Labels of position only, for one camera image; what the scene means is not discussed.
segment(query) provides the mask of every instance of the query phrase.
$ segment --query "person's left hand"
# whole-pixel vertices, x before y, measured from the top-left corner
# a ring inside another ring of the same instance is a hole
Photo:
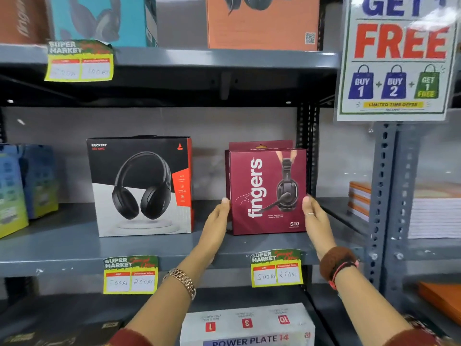
[[[200,235],[198,246],[210,257],[210,263],[224,240],[229,206],[229,200],[223,198],[221,203],[216,205],[216,208],[208,216]]]

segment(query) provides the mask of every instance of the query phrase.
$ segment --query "black headphones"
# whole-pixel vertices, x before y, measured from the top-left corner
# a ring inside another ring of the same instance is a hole
[[[115,186],[112,191],[112,201],[117,211],[126,219],[132,220],[139,215],[139,207],[135,197],[123,186],[123,180],[132,162],[139,158],[154,157],[160,160],[163,166],[162,184],[158,187],[147,188],[141,198],[141,212],[148,219],[158,219],[168,208],[171,200],[171,171],[161,156],[154,152],[140,152],[130,157],[118,170]]]
[[[69,0],[71,19],[75,30],[84,39],[94,38],[104,42],[119,39],[121,4],[120,0],[110,0],[111,8],[102,10],[97,18],[78,0]],[[66,29],[61,29],[61,39],[71,40],[72,36]]]
[[[259,210],[259,213],[270,210],[276,205],[283,212],[293,211],[296,208],[298,202],[298,184],[291,178],[291,165],[290,158],[283,158],[282,180],[277,185],[277,201]]]
[[[242,0],[225,0],[229,11],[238,10]],[[272,3],[272,0],[244,0],[245,4],[253,10],[264,11]]]

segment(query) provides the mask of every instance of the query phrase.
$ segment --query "qr code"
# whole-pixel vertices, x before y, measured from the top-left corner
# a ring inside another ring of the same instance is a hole
[[[306,45],[315,44],[315,33],[306,33]]]

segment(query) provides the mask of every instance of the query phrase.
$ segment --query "green shopping bag icon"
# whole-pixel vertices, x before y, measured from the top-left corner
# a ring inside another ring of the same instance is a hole
[[[427,71],[432,66],[434,71]],[[438,82],[440,73],[435,71],[434,64],[428,64],[424,72],[419,74],[418,84],[414,93],[415,99],[435,99],[438,98]]]

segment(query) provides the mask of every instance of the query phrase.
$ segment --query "hand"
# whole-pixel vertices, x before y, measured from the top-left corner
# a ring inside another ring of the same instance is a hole
[[[221,246],[224,235],[226,234],[227,215],[229,214],[229,200],[223,198],[221,203],[216,205],[213,212],[208,216],[200,235],[200,250],[204,250],[207,257],[210,257],[210,263],[213,261],[219,247]]]
[[[303,213],[306,221],[306,232],[314,244],[319,260],[321,260],[331,248],[336,246],[328,215],[311,196],[306,196],[303,199]]]

